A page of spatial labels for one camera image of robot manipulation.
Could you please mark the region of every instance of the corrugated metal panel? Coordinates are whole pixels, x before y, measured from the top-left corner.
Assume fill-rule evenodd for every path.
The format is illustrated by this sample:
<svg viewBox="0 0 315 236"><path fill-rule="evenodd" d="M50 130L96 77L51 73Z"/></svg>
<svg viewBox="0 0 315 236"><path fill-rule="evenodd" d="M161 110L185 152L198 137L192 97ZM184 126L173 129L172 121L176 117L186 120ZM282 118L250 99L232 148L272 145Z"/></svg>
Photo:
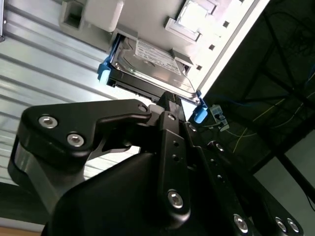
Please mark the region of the corrugated metal panel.
<svg viewBox="0 0 315 236"><path fill-rule="evenodd" d="M10 0L6 5L5 41L0 43L0 181L14 184L8 160L21 113L34 105L110 99L141 99L102 85L97 68L107 56L59 30L61 5L52 0ZM88 162L92 177L132 154L109 154Z"/></svg>

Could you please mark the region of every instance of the sticker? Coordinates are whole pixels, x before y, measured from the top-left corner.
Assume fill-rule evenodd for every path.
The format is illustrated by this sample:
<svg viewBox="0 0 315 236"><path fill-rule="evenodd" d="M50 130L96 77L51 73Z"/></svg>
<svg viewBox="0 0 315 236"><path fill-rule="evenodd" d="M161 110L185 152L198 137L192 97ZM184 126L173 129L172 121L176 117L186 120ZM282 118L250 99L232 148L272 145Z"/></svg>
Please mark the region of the sticker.
<svg viewBox="0 0 315 236"><path fill-rule="evenodd" d="M137 40L136 55L178 75L182 75L176 61L170 54L163 52L150 44Z"/></svg>

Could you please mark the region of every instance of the black metal bracket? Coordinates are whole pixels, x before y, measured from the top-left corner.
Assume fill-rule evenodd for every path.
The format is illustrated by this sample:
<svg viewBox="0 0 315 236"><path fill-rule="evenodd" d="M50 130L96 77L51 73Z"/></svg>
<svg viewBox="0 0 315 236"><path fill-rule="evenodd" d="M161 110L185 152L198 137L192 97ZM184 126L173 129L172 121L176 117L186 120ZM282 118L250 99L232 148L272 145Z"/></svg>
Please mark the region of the black metal bracket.
<svg viewBox="0 0 315 236"><path fill-rule="evenodd" d="M202 142L183 120L177 96L165 94L158 104L122 100L24 111L9 172L21 186L31 185L51 213L43 236L283 235L275 216L298 228L286 235L303 235L276 200L255 190L259 184L249 174L226 166L233 157L220 144ZM132 145L141 147L139 154L84 181L89 158ZM257 211L244 210L247 200L255 204L253 196Z"/></svg>

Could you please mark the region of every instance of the blue plastic clip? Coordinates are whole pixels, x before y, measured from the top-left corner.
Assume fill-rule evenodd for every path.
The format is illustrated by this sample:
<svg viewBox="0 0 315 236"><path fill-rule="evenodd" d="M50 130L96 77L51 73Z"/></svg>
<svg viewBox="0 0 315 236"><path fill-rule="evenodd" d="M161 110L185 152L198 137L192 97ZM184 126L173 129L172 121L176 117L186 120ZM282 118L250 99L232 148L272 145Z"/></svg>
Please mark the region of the blue plastic clip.
<svg viewBox="0 0 315 236"><path fill-rule="evenodd" d="M196 94L200 100L200 105L195 108L193 111L194 114L194 121L197 124L200 124L208 115L208 106L204 102L204 100L201 98L201 91L197 90Z"/></svg>
<svg viewBox="0 0 315 236"><path fill-rule="evenodd" d="M113 47L112 50L110 52L110 54L108 55L108 57L104 60L104 62L102 64L99 65L97 73L98 73L98 77L97 79L103 83L103 84L107 84L108 81L108 77L109 74L112 70L112 65L111 62L113 60L113 57L117 51L118 45L120 43L122 39L122 36L120 34L117 34L117 37L115 38L115 41L113 43Z"/></svg>

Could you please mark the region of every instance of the silver screw head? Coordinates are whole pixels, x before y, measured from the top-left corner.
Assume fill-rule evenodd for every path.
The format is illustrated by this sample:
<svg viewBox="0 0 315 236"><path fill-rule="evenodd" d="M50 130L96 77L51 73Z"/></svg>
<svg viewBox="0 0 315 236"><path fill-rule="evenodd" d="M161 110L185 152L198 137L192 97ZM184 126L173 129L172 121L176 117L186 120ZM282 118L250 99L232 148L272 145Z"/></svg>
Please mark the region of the silver screw head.
<svg viewBox="0 0 315 236"><path fill-rule="evenodd" d="M276 217L276 223L283 232L286 232L286 226L280 218Z"/></svg>
<svg viewBox="0 0 315 236"><path fill-rule="evenodd" d="M216 144L217 149L219 149L220 151L224 151L224 149L222 148L222 146L220 144Z"/></svg>
<svg viewBox="0 0 315 236"><path fill-rule="evenodd" d="M79 134L69 134L67 141L71 146L80 147L84 144L84 139Z"/></svg>
<svg viewBox="0 0 315 236"><path fill-rule="evenodd" d="M176 120L175 116L173 116L172 114L168 114L168 117L169 117L171 120Z"/></svg>
<svg viewBox="0 0 315 236"><path fill-rule="evenodd" d="M47 129L55 128L58 125L58 121L55 118L49 116L42 116L38 119L38 122L41 126Z"/></svg>
<svg viewBox="0 0 315 236"><path fill-rule="evenodd" d="M234 214L234 223L242 233L246 234L248 232L248 226L240 215Z"/></svg>
<svg viewBox="0 0 315 236"><path fill-rule="evenodd" d="M169 191L167 194L167 198L174 208L180 209L184 205L181 195L179 195L179 193L175 191Z"/></svg>
<svg viewBox="0 0 315 236"><path fill-rule="evenodd" d="M291 220L290 218L287 219L287 222L289 223L289 225L291 226L291 228L298 233L299 232L299 227L297 227L297 225L294 223L293 220Z"/></svg>
<svg viewBox="0 0 315 236"><path fill-rule="evenodd" d="M142 112L147 112L147 108L145 107L145 106L143 106L143 105L138 105L138 108L139 108L139 110L140 111L142 111Z"/></svg>
<svg viewBox="0 0 315 236"><path fill-rule="evenodd" d="M189 124L189 128L193 131L193 132L196 132L197 129L192 125L192 124Z"/></svg>

